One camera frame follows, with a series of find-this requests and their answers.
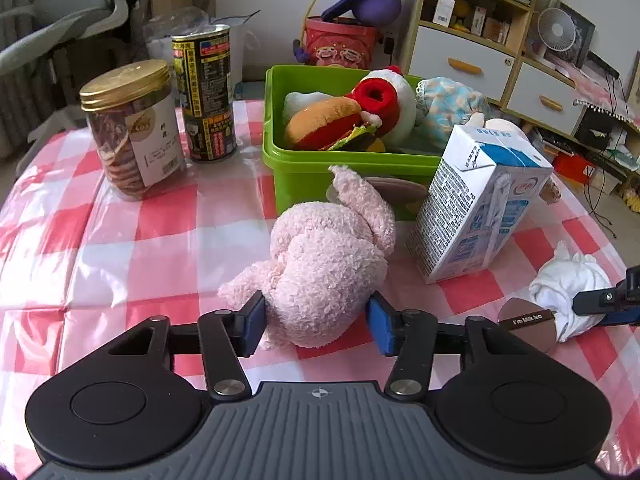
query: tall tin can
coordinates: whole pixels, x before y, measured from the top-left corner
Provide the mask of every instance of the tall tin can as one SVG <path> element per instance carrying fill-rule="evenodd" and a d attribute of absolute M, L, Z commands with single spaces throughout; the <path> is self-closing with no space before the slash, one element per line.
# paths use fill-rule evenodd
<path fill-rule="evenodd" d="M 228 25 L 173 36 L 178 96 L 191 159 L 215 162 L 237 147 Z"/>

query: jar label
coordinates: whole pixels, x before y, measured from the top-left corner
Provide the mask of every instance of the jar label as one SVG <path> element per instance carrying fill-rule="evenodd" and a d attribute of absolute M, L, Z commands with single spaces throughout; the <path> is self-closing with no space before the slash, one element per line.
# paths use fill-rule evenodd
<path fill-rule="evenodd" d="M 125 122 L 146 187 L 160 182 L 184 165 L 171 94 L 151 108 L 127 116 Z"/>

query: can lid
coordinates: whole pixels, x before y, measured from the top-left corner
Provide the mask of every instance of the can lid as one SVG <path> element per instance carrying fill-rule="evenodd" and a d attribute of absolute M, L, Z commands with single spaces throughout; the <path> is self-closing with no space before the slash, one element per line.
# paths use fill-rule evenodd
<path fill-rule="evenodd" d="M 185 41 L 185 40 L 198 40 L 200 38 L 211 38 L 218 34 L 224 34 L 231 30 L 231 27 L 228 25 L 206 25 L 207 30 L 194 30 L 189 34 L 182 34 L 180 36 L 172 36 L 171 39 L 174 41 Z"/>
<path fill-rule="evenodd" d="M 134 101 L 168 81 L 169 70 L 161 59 L 147 59 L 115 68 L 80 89 L 82 110 L 98 112 Z"/>

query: black circular disc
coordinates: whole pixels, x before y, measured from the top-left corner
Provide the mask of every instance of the black circular disc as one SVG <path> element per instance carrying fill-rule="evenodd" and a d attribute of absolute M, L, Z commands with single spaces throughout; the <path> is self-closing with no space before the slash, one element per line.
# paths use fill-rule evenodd
<path fill-rule="evenodd" d="M 148 462 L 179 446 L 201 415 L 200 396 L 161 367 L 69 368 L 31 396 L 25 421 L 46 460 L 110 469 Z"/>
<path fill-rule="evenodd" d="M 611 425 L 596 386 L 538 356 L 492 356 L 447 382 L 436 417 L 464 449 L 524 472 L 593 461 Z"/>

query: silver screw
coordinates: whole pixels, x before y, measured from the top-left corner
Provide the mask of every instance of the silver screw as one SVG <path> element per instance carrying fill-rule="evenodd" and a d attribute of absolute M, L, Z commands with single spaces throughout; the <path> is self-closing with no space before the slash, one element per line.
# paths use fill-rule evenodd
<path fill-rule="evenodd" d="M 389 388 L 397 395 L 415 395 L 422 389 L 420 383 L 413 379 L 398 379 L 393 381 Z"/>
<path fill-rule="evenodd" d="M 231 396 L 244 392 L 244 384 L 235 379 L 223 379 L 218 381 L 213 389 L 217 394 Z"/>

